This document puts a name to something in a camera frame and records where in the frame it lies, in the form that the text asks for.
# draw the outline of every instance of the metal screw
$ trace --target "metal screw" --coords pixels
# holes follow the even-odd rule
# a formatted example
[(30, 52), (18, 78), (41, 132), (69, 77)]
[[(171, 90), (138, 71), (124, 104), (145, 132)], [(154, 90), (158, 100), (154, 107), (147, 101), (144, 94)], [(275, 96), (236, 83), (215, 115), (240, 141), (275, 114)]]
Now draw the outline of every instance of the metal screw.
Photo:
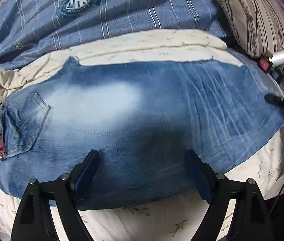
[(63, 174), (60, 176), (60, 178), (61, 178), (62, 180), (66, 180), (66, 179), (69, 178), (69, 174), (63, 173)]
[(225, 178), (225, 176), (224, 176), (224, 174), (222, 174), (222, 173), (218, 173), (218, 174), (217, 174), (217, 178), (222, 180), (222, 179)]
[(36, 178), (30, 178), (28, 182), (29, 182), (31, 185), (34, 185), (34, 183), (36, 182), (36, 180), (37, 180)]
[(251, 185), (254, 185), (255, 184), (255, 180), (253, 178), (249, 178), (248, 179), (248, 182), (251, 184)]

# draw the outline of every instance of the oval logo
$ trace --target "oval logo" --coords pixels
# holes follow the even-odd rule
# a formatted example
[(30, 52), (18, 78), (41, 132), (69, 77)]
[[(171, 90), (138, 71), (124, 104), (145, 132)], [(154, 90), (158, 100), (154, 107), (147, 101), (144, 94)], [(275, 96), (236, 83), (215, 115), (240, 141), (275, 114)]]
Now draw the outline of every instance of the oval logo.
[(59, 17), (77, 16), (91, 5), (100, 3), (101, 0), (62, 0), (56, 15)]

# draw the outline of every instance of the crumpled cream fabric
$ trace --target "crumpled cream fabric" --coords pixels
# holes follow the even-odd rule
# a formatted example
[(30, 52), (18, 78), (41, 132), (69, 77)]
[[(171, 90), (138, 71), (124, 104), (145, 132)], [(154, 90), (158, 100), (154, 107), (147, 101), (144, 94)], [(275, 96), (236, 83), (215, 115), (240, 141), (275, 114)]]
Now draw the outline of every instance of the crumpled cream fabric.
[(60, 70), (70, 56), (82, 65), (141, 61), (198, 61), (215, 59), (241, 66), (224, 51), (226, 44), (201, 30), (150, 30), (97, 40), (48, 53), (21, 70), (0, 70), (0, 103), (8, 95), (44, 81)]
[[(11, 93), (48, 79), (71, 55), (82, 65), (132, 61), (197, 61), (215, 59), (241, 66), (224, 51), (220, 39), (197, 30), (152, 30), (99, 40), (42, 56), (22, 70), (0, 71), (0, 103)], [(284, 164), (284, 127), (247, 161), (226, 175), (233, 180), (254, 178), (263, 195), (275, 183)], [(0, 190), (0, 238), (9, 240), (20, 200)], [(219, 238), (230, 226), (234, 202), (229, 205)], [(109, 210), (80, 211), (96, 241), (190, 240), (199, 227), (208, 204), (196, 191), (145, 205)], [(68, 240), (57, 208), (51, 207), (61, 241)]]

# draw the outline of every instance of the pillow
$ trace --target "pillow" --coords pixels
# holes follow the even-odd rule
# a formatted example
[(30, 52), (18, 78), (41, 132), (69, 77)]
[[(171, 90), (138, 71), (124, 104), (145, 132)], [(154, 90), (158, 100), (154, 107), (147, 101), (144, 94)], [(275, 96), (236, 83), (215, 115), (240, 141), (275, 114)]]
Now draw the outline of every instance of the pillow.
[(276, 0), (218, 0), (233, 35), (252, 58), (284, 49), (284, 11)]

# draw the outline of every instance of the jeans back pocket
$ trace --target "jeans back pocket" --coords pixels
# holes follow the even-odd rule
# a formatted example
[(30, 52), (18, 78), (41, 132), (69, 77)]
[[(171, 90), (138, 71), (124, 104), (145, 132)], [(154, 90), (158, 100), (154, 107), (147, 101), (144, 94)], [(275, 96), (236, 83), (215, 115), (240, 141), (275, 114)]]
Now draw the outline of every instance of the jeans back pocket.
[(30, 93), (24, 99), (4, 102), (0, 111), (0, 160), (29, 151), (35, 143), (50, 107)]

